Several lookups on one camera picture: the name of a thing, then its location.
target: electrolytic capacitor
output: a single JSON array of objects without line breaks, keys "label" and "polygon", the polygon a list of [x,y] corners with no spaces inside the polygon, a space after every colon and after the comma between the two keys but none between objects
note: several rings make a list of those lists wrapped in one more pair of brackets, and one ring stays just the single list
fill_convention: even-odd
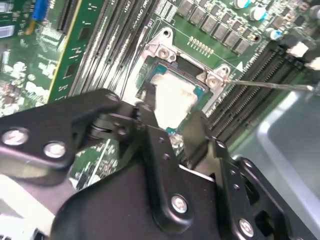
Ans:
[{"label": "electrolytic capacitor", "polygon": [[233,5],[236,9],[245,9],[250,5],[251,0],[233,0]]},{"label": "electrolytic capacitor", "polygon": [[254,21],[261,21],[267,16],[267,10],[264,7],[255,6],[250,11],[250,19]]},{"label": "electrolytic capacitor", "polygon": [[265,30],[265,35],[270,38],[271,40],[278,40],[279,38],[282,37],[282,32],[279,30],[276,30],[272,27],[269,27]]},{"label": "electrolytic capacitor", "polygon": [[320,20],[320,5],[313,6],[310,9],[310,17],[313,19],[319,19]]}]

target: silver screw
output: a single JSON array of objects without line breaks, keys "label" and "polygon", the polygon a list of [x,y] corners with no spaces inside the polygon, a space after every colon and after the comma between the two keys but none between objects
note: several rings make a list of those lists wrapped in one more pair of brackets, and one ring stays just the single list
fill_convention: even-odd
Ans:
[{"label": "silver screw", "polygon": [[242,232],[245,235],[247,235],[250,238],[252,238],[254,236],[254,229],[247,220],[241,218],[239,221],[239,224],[240,224],[240,228],[241,228]]},{"label": "silver screw", "polygon": [[51,142],[44,147],[43,151],[48,157],[58,159],[65,155],[67,149],[62,142]]},{"label": "silver screw", "polygon": [[247,165],[249,168],[252,168],[252,164],[248,161],[248,160],[243,160],[244,161],[244,164]]},{"label": "silver screw", "polygon": [[112,93],[108,93],[106,97],[112,101],[118,101],[118,97]]},{"label": "silver screw", "polygon": [[174,210],[176,210],[180,214],[184,214],[188,210],[186,201],[180,196],[174,195],[171,198],[171,204]]},{"label": "silver screw", "polygon": [[166,49],[160,49],[159,50],[159,57],[162,59],[166,59],[168,57],[169,53]]},{"label": "silver screw", "polygon": [[2,141],[6,145],[18,146],[24,144],[28,140],[28,134],[23,129],[12,129],[2,136]]},{"label": "silver screw", "polygon": [[217,140],[216,143],[217,143],[220,147],[222,147],[222,148],[224,148],[224,149],[226,148],[226,146],[225,146],[221,141]]}]

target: black bracket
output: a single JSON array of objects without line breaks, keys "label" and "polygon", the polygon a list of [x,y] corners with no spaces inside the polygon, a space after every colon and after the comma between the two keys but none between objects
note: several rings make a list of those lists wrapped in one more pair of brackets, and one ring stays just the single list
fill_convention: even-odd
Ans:
[{"label": "black bracket", "polygon": [[[79,150],[113,138],[122,148],[120,158],[127,162],[142,152],[150,205],[159,227],[179,234],[192,224],[194,207],[178,171],[179,162],[149,105],[132,106],[99,89],[0,118],[2,136],[11,130],[25,133],[26,139],[11,145],[2,139],[2,174],[32,184],[57,185],[67,177]],[[59,143],[64,154],[46,154],[51,143]]]},{"label": "black bracket", "polygon": [[210,136],[201,112],[190,118],[183,137],[187,166],[215,179],[223,240],[316,239],[250,160],[234,161],[226,145]]}]

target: green circuit board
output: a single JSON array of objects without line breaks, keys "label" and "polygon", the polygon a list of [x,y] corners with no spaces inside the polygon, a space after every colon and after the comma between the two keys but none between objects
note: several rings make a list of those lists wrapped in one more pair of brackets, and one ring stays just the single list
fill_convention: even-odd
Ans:
[{"label": "green circuit board", "polygon": [[[124,29],[125,23],[134,17],[140,21],[137,13],[145,14],[147,11],[141,10],[151,8],[155,3],[151,0],[47,2],[44,19],[37,20],[32,27],[32,13],[37,0],[0,1],[0,116],[80,94],[85,84],[89,85],[88,90],[93,90],[99,87],[99,79],[104,80],[103,86],[108,86],[114,76],[123,80],[127,65],[119,68],[121,62],[112,52],[121,42],[120,28]],[[310,18],[312,2],[256,0],[246,8],[237,9],[232,0],[158,0],[136,52],[140,54],[149,41],[163,28],[169,27],[177,49],[212,70],[222,64],[228,65],[231,69],[229,78],[237,80],[271,41],[266,34],[268,28],[274,28],[283,35],[294,30],[305,40],[319,45],[317,22]],[[262,20],[250,19],[252,9],[257,7],[266,8]],[[63,26],[61,19],[68,24]],[[114,31],[109,34],[107,30],[112,29]],[[123,44],[119,56],[128,49],[129,44]],[[90,72],[92,68],[91,65],[86,66],[87,62],[97,69]],[[153,64],[154,59],[144,62],[137,77],[129,79],[134,81],[134,89],[126,89],[125,93],[139,91]],[[81,71],[90,74],[85,78]],[[121,91],[121,80],[112,89],[116,93]],[[219,100],[212,104],[211,111],[228,94],[228,90],[226,88]],[[212,93],[206,93],[193,110],[200,110],[211,96]],[[282,98],[278,97],[273,104]],[[182,123],[175,131],[179,133],[183,126]],[[89,173],[99,178],[112,173],[118,166],[116,153],[117,143],[112,140],[79,153],[71,177],[79,181],[81,176]]]}]

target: metal screwdriver shaft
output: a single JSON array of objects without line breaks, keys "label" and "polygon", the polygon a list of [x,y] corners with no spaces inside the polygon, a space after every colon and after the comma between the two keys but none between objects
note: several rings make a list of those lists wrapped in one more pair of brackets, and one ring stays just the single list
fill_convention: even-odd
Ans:
[{"label": "metal screwdriver shaft", "polygon": [[270,88],[270,89],[279,89],[279,90],[287,90],[287,91],[304,91],[309,93],[317,94],[319,90],[310,85],[290,85],[290,84],[277,84],[270,82],[253,82],[253,81],[236,81],[236,80],[224,80],[226,84],[232,85],[244,85],[244,86],[253,86],[253,87],[262,87],[262,88]]}]

